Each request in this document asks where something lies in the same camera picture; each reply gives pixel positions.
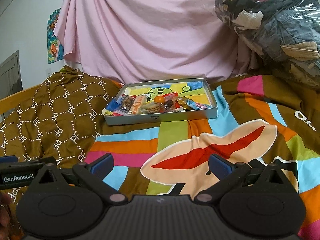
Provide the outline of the person's left hand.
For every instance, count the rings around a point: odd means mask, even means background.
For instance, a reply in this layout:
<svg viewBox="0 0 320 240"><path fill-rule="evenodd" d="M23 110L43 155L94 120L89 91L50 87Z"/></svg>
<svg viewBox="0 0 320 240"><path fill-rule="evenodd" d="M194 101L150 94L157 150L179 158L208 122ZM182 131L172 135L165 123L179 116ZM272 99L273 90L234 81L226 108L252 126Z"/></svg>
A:
<svg viewBox="0 0 320 240"><path fill-rule="evenodd" d="M9 235L9 227L10 227L10 216L8 211L5 209L6 205L11 204L11 198L5 192L1 192L1 240L7 239Z"/></svg>

